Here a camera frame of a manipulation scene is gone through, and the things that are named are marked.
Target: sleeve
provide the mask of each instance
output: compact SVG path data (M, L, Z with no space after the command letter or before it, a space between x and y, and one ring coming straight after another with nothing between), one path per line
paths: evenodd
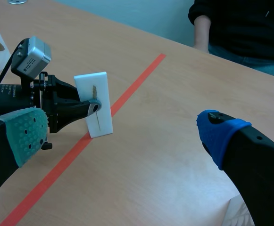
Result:
M194 20L201 15L208 16L212 21L216 15L217 2L217 0L195 0L189 9L190 22L194 25Z

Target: jeans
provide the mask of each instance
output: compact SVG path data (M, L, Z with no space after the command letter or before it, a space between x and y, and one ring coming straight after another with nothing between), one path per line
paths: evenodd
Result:
M274 60L239 56L220 46L209 44L209 53L274 76Z

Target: person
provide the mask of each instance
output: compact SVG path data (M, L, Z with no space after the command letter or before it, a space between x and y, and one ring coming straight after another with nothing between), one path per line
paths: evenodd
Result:
M274 76L274 0L195 0L194 48Z

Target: metal bracket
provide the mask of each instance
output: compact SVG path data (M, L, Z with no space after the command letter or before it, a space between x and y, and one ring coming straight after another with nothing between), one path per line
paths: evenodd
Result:
M24 4L28 0L8 0L10 4Z

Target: hand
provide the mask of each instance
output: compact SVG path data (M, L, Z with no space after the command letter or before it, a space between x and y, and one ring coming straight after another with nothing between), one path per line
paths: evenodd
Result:
M202 52L209 53L207 45L195 44L193 47L202 51Z

